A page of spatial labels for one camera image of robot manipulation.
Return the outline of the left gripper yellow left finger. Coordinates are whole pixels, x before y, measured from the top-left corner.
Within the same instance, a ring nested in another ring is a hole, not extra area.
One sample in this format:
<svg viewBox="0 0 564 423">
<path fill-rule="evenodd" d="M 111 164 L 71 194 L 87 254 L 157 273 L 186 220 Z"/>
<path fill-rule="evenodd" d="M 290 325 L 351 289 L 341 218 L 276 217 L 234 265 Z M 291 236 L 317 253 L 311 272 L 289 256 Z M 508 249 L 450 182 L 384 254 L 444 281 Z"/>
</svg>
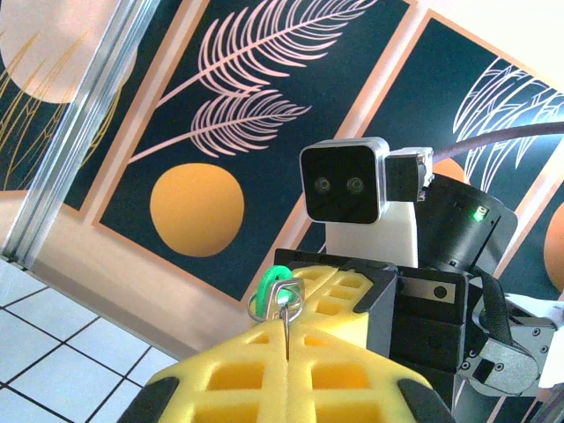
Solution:
<svg viewBox="0 0 564 423">
<path fill-rule="evenodd" d="M 286 371 L 283 323 L 262 323 L 157 372 L 118 420 L 284 422 Z"/>
</svg>

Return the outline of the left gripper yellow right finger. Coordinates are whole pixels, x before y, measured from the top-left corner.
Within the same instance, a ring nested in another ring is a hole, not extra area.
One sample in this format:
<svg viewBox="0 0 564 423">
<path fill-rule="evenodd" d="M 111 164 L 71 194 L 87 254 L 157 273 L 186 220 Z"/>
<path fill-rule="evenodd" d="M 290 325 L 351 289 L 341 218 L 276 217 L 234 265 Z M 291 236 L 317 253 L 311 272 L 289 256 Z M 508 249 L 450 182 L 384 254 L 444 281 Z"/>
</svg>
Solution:
<svg viewBox="0 0 564 423">
<path fill-rule="evenodd" d="M 305 324 L 293 327 L 289 422 L 453 422 L 417 372 Z"/>
</svg>

